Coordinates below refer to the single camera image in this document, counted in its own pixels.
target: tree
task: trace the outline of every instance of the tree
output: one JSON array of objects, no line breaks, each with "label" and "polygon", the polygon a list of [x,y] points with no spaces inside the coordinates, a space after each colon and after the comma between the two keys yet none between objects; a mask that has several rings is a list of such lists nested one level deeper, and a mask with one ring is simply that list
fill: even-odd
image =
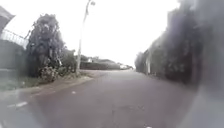
[{"label": "tree", "polygon": [[57,68],[63,45],[55,15],[41,15],[33,24],[26,47],[28,74],[37,77],[44,67]]},{"label": "tree", "polygon": [[190,6],[169,14],[165,33],[150,48],[152,73],[170,80],[189,82],[195,67],[200,67],[201,28]]}]

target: foliage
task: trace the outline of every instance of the foliage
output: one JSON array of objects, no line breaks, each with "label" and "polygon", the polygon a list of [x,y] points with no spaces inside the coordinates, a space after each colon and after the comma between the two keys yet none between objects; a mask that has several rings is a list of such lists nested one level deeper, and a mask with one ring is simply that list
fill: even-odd
[{"label": "foliage", "polygon": [[52,67],[44,67],[41,71],[42,83],[53,82],[58,76],[56,69]]},{"label": "foliage", "polygon": [[139,52],[137,54],[137,57],[135,59],[135,67],[136,67],[136,71],[137,72],[142,72],[144,73],[145,72],[145,59],[144,59],[144,54]]},{"label": "foliage", "polygon": [[59,75],[63,76],[68,72],[75,72],[76,58],[74,56],[75,50],[68,50],[63,47],[62,54],[60,56],[61,66],[58,70]]},{"label": "foliage", "polygon": [[55,15],[40,16],[33,24],[26,47],[29,76],[40,76],[40,71],[46,66],[59,67],[63,45]]},{"label": "foliage", "polygon": [[202,37],[190,7],[169,14],[168,28],[150,50],[150,71],[159,77],[189,82],[195,65],[200,65]]}]

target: lamp post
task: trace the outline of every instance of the lamp post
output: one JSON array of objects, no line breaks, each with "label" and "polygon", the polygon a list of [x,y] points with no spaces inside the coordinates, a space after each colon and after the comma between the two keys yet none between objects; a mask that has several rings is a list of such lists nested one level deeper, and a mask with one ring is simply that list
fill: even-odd
[{"label": "lamp post", "polygon": [[86,10],[85,10],[85,14],[84,14],[84,18],[83,18],[83,22],[82,22],[82,28],[81,28],[81,37],[79,39],[79,50],[78,50],[78,57],[76,60],[76,75],[79,75],[79,70],[80,70],[80,63],[81,63],[81,48],[82,48],[82,35],[83,35],[83,29],[85,26],[85,22],[86,22],[86,18],[89,15],[89,4],[91,5],[95,5],[94,1],[89,0],[86,4]]}]

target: street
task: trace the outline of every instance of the street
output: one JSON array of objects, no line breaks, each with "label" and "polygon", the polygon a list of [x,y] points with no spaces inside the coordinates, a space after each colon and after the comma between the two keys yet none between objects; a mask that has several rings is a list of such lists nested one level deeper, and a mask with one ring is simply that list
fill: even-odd
[{"label": "street", "polygon": [[184,85],[111,71],[49,94],[2,99],[0,128],[177,128],[195,95]]}]

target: pole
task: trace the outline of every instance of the pole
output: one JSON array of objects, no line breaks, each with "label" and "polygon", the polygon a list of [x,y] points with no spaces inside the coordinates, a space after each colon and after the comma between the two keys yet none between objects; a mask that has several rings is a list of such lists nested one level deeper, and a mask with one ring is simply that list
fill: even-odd
[{"label": "pole", "polygon": [[79,50],[78,50],[78,57],[77,57],[77,60],[76,60],[76,75],[77,76],[80,73],[82,35],[83,35],[83,29],[84,29],[84,26],[85,26],[86,18],[89,14],[88,7],[89,7],[90,2],[91,2],[91,0],[89,0],[88,3],[86,4],[86,10],[85,10],[85,14],[84,14],[83,22],[82,22],[82,28],[81,28],[81,36],[80,36],[80,39],[79,39]]}]

